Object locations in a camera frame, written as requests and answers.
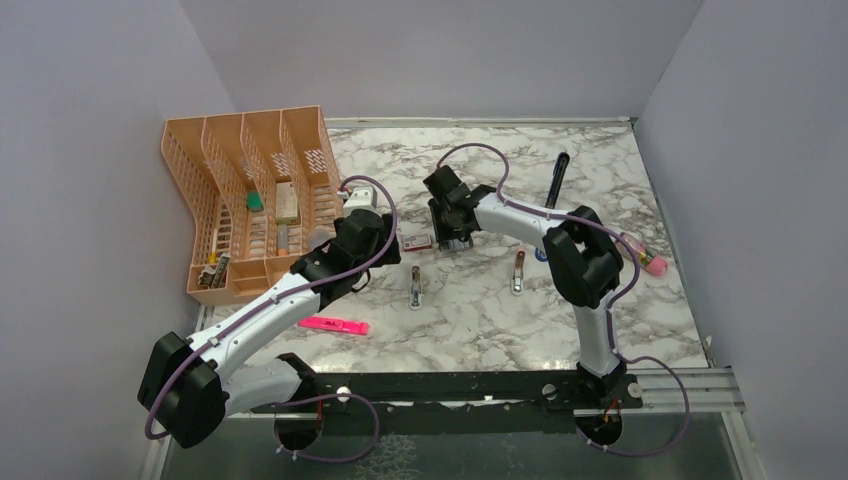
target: lavender wall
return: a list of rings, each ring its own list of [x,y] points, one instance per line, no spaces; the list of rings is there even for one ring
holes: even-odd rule
[[[705,0],[636,129],[769,478],[845,478],[848,3]]]
[[[239,109],[642,113],[700,0],[181,0]]]
[[[232,111],[176,1],[0,5],[0,477],[135,478],[194,225],[164,119]]]

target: orange plastic organizer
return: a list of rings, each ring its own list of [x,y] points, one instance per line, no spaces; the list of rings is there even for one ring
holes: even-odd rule
[[[188,293],[204,305],[258,297],[303,253],[311,231],[332,235],[333,219],[342,216],[339,171],[320,107],[168,120],[162,155],[194,215]],[[286,256],[277,256],[280,182],[292,183],[300,208],[300,219],[288,227]],[[247,209],[254,190],[264,207],[258,214]],[[226,281],[216,289],[197,281],[204,267],[214,268],[212,253],[230,254]]]

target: screw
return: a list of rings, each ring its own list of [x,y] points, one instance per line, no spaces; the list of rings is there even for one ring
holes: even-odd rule
[[[349,388],[342,386],[342,387],[339,387],[338,390],[336,390],[336,393],[338,393],[339,395],[342,395],[342,394],[345,394],[345,393],[350,394],[351,392],[350,392]],[[347,403],[347,402],[350,401],[350,397],[339,397],[339,401],[342,402],[342,403]]]
[[[633,398],[642,398],[642,385],[636,382],[631,383],[627,386],[627,393]]]
[[[553,400],[556,398],[556,387],[551,385],[550,383],[542,387],[542,395],[545,396],[548,400]]]

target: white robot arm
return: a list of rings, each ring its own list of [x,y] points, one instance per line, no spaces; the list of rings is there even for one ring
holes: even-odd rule
[[[577,318],[581,347],[578,371],[595,381],[599,390],[611,388],[623,375],[624,365],[610,348],[604,310],[618,286],[622,266],[609,237],[579,224],[569,225],[504,205],[491,187],[480,186],[472,192],[449,167],[440,167],[424,183],[434,197],[429,205],[437,241],[467,241],[473,231],[484,230],[546,251],[554,283],[573,305]],[[587,207],[580,207],[572,215],[599,223]],[[347,294],[360,275],[285,297],[280,297],[280,293],[361,265],[387,241],[394,244],[375,266],[400,262],[397,241],[389,235],[391,219],[386,217],[381,218],[370,209],[352,210],[348,217],[337,221],[337,236],[326,250],[318,248],[298,259],[277,284],[231,317],[185,340],[174,333],[160,339],[151,354],[139,402],[150,410],[153,398],[176,365],[194,352],[191,346],[207,343],[213,347],[198,355],[184,378],[173,385],[169,401],[156,415],[180,445],[187,448],[199,443],[228,415],[289,400],[301,379],[285,361],[239,367],[283,330]],[[579,251],[576,244],[583,244],[585,249]],[[227,334],[222,338],[221,332]]]

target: marble surface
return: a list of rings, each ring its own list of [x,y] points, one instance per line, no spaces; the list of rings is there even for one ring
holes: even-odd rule
[[[400,231],[430,233],[422,179],[454,145],[489,143],[510,159],[507,195],[541,205],[554,161],[567,151],[557,208],[585,204],[616,230],[645,239],[669,261],[669,272],[640,283],[616,304],[618,337],[628,357],[653,355],[673,367],[707,366],[665,227],[629,126],[561,128],[369,128],[331,130],[342,177],[365,174],[382,182],[400,210]],[[471,188],[496,185],[503,173],[494,155],[457,152],[449,165]],[[262,364],[294,352],[316,371],[463,371],[571,369],[579,356],[574,313],[553,286],[547,263],[527,248],[525,292],[509,280],[515,251],[508,237],[477,233],[472,250],[404,253],[400,265],[372,270],[370,285],[333,303],[322,315],[367,321],[367,337],[293,327],[246,362]],[[408,307],[412,265],[424,284],[423,307]],[[633,275],[625,261],[622,285]],[[238,306],[217,307],[207,324]],[[654,367],[645,364],[646,368]]]

